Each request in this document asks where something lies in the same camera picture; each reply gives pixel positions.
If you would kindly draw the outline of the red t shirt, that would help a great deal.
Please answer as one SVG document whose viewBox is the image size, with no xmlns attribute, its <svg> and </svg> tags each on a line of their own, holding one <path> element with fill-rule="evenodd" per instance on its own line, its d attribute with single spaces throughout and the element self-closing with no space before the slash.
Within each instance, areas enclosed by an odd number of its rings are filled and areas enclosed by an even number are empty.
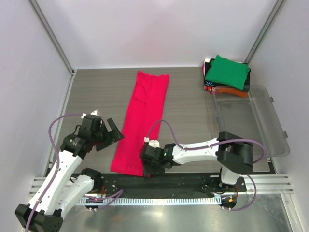
<svg viewBox="0 0 309 232">
<path fill-rule="evenodd" d="M 150 75 L 138 71 L 136 83 L 127 108 L 111 171 L 143 176 L 140 151 L 151 126 L 162 119 L 169 75 Z"/>
</svg>

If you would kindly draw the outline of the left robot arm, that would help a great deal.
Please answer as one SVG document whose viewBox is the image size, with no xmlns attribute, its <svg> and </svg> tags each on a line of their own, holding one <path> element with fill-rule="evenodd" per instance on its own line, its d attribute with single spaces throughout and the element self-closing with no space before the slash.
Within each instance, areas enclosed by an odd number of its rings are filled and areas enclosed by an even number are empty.
<svg viewBox="0 0 309 232">
<path fill-rule="evenodd" d="M 59 231 L 68 212 L 82 197 L 102 189 L 101 173 L 91 168 L 82 170 L 70 187 L 66 185 L 92 149 L 101 151 L 124 136 L 112 118 L 105 123 L 96 111 L 83 114 L 81 118 L 81 124 L 56 150 L 56 162 L 39 190 L 27 204 L 19 204 L 15 210 L 27 232 Z"/>
</svg>

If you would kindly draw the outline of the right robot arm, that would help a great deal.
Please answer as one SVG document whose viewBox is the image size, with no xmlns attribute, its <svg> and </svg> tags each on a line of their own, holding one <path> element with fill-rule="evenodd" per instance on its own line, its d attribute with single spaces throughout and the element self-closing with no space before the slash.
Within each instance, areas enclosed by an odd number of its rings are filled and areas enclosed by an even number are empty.
<svg viewBox="0 0 309 232">
<path fill-rule="evenodd" d="M 219 137 L 195 144 L 166 144 L 160 147 L 157 140 L 144 138 L 140 151 L 143 175 L 162 174 L 166 169 L 198 161 L 218 161 L 217 186 L 229 191 L 236 186 L 241 175 L 253 172 L 253 145 L 229 132 L 220 132 Z"/>
</svg>

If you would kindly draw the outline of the clear plastic bin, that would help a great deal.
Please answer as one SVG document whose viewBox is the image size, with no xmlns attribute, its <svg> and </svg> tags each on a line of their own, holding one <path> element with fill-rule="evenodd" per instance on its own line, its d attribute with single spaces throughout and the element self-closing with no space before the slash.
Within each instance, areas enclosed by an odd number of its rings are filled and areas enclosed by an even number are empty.
<svg viewBox="0 0 309 232">
<path fill-rule="evenodd" d="M 251 85 L 246 98 L 232 94 L 213 94 L 220 131 L 261 143 L 266 157 L 284 157 L 290 152 L 273 99 L 267 90 Z"/>
</svg>

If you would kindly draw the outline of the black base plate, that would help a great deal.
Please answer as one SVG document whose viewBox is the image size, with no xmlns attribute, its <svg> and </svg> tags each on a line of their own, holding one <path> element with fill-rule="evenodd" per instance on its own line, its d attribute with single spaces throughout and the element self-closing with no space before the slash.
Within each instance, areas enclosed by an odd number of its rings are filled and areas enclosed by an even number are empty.
<svg viewBox="0 0 309 232">
<path fill-rule="evenodd" d="M 218 173 L 165 173 L 151 177 L 105 173 L 93 194 L 108 196 L 123 190 L 122 198 L 131 199 L 180 199 L 206 198 L 211 194 L 238 194 L 246 192 L 243 177 L 234 187 L 220 184 Z"/>
</svg>

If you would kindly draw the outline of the aluminium rail profile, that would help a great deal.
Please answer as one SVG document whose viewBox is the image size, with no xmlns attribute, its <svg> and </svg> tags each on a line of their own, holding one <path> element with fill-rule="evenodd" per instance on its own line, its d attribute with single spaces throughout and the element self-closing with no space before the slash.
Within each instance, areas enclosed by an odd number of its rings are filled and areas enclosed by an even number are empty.
<svg viewBox="0 0 309 232">
<path fill-rule="evenodd" d="M 252 180 L 242 175 L 249 194 L 254 193 L 253 182 L 259 194 L 293 194 L 292 185 L 286 174 L 261 174 L 251 175 Z M 29 197 L 33 197 L 45 181 L 45 177 L 35 177 L 29 192 Z"/>
</svg>

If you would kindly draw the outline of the left aluminium frame post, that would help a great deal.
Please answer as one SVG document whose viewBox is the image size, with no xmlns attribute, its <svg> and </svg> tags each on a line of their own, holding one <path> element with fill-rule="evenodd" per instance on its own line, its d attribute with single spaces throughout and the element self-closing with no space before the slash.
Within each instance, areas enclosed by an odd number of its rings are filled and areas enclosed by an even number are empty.
<svg viewBox="0 0 309 232">
<path fill-rule="evenodd" d="M 28 3 L 30 4 L 31 8 L 33 9 L 36 17 L 38 18 L 39 22 L 41 23 L 45 33 L 47 34 L 52 45 L 54 46 L 55 50 L 57 51 L 59 57 L 61 58 L 62 62 L 65 65 L 66 69 L 69 71 L 70 75 L 73 76 L 74 75 L 74 68 L 70 64 L 67 56 L 65 55 L 58 39 L 56 38 L 54 31 L 52 30 L 52 28 L 51 28 L 47 18 L 45 17 L 41 7 L 39 6 L 38 2 L 36 0 L 28 0 Z"/>
</svg>

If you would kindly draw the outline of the aluminium frame post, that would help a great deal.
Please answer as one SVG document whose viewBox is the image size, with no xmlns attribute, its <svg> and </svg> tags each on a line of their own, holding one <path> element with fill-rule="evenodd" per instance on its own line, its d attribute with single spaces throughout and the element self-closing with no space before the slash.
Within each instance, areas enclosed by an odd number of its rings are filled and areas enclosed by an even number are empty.
<svg viewBox="0 0 309 232">
<path fill-rule="evenodd" d="M 271 29 L 274 21 L 276 20 L 277 16 L 279 15 L 281 9 L 285 5 L 286 0 L 276 0 L 275 4 L 272 6 L 271 11 L 269 12 L 263 26 L 261 27 L 253 45 L 251 46 L 249 53 L 247 54 L 244 62 L 250 63 L 253 59 L 254 55 L 256 54 L 258 48 L 262 44 L 263 40 L 265 39 L 267 33 Z"/>
<path fill-rule="evenodd" d="M 70 75 L 73 76 L 74 75 L 74 68 L 70 64 L 67 56 L 65 55 L 58 39 L 56 38 L 54 31 L 52 30 L 52 28 L 51 28 L 47 18 L 45 17 L 41 7 L 39 6 L 38 2 L 36 0 L 28 0 L 28 3 L 30 4 L 31 8 L 33 9 L 36 17 L 38 18 L 39 22 L 41 23 L 45 33 L 47 34 L 52 45 L 54 46 L 55 50 L 57 51 L 59 57 L 61 58 L 62 62 L 65 65 L 66 69 L 69 71 Z"/>
</svg>

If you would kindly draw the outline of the right aluminium frame post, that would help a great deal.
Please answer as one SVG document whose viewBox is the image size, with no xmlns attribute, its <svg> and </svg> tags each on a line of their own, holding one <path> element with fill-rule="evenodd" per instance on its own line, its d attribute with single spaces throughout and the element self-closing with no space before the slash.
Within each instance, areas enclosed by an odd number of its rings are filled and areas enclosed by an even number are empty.
<svg viewBox="0 0 309 232">
<path fill-rule="evenodd" d="M 272 6 L 271 11 L 269 12 L 263 26 L 261 27 L 253 45 L 251 46 L 249 53 L 247 54 L 244 62 L 250 63 L 253 59 L 254 55 L 256 54 L 258 48 L 262 44 L 263 40 L 265 39 L 267 33 L 271 29 L 274 21 L 276 20 L 277 16 L 279 15 L 281 9 L 285 5 L 286 0 L 276 0 L 275 4 Z"/>
</svg>

